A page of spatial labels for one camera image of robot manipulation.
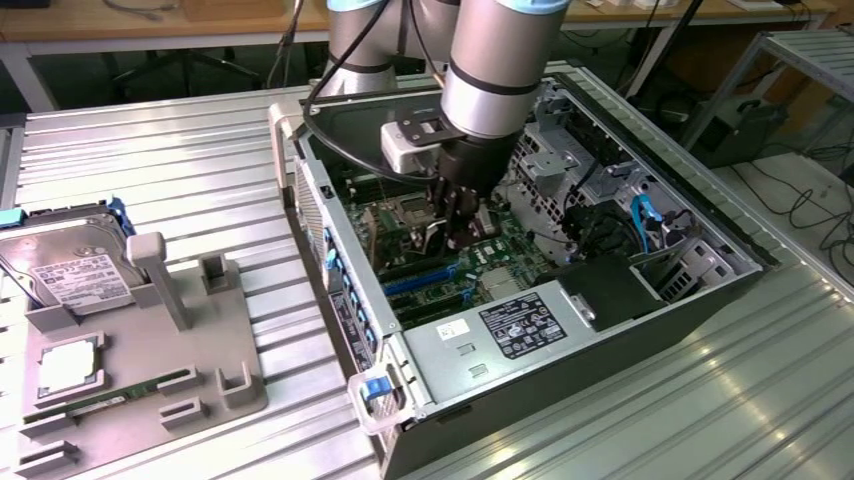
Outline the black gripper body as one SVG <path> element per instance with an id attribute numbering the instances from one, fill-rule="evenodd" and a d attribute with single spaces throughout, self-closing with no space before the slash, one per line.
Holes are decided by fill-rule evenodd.
<path id="1" fill-rule="evenodd" d="M 486 139 L 473 135 L 442 142 L 438 149 L 436 194 L 446 197 L 453 191 L 476 198 L 488 198 L 502 179 L 517 133 Z"/>

